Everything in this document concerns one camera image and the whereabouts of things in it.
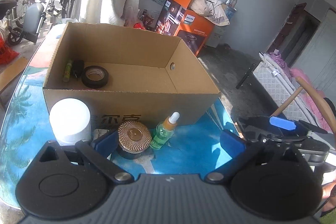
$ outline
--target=blue tablecloth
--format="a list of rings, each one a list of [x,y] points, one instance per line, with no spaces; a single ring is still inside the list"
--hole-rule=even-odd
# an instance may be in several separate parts
[[[18,207],[15,186],[43,144],[55,139],[49,123],[42,86],[48,66],[65,24],[47,34],[11,98],[0,135],[0,198]],[[219,138],[226,128],[237,134],[233,122],[218,99],[196,124],[179,126],[160,149],[135,160],[113,153],[111,160],[135,178],[140,173],[190,174],[202,177],[231,157],[221,148]]]

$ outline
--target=white dropper bulb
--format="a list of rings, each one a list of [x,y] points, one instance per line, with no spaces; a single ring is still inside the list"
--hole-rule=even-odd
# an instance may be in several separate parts
[[[180,117],[180,113],[174,112],[168,119],[171,124],[175,124]]]

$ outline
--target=black bed leg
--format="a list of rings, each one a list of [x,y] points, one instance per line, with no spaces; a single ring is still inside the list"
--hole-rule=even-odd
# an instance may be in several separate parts
[[[245,73],[243,78],[239,81],[239,83],[236,85],[236,89],[239,89],[243,83],[245,82],[246,78],[250,75],[250,73],[254,70],[255,64],[252,64],[249,70]]]

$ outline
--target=white cap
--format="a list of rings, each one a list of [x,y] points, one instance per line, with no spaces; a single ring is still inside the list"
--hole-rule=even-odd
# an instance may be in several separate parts
[[[80,140],[91,139],[89,108],[82,101],[66,98],[50,110],[49,121],[60,145],[74,145]]]
[[[180,117],[180,113],[174,112],[168,119],[171,124],[175,124]]]

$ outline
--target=screw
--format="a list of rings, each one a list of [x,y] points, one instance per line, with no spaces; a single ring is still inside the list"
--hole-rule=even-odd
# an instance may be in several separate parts
[[[212,172],[208,174],[207,177],[211,181],[220,181],[224,178],[224,175],[218,172]]]
[[[127,172],[120,172],[120,173],[117,173],[114,178],[118,181],[126,181],[126,180],[129,180],[132,178],[131,174],[130,173],[127,173]]]

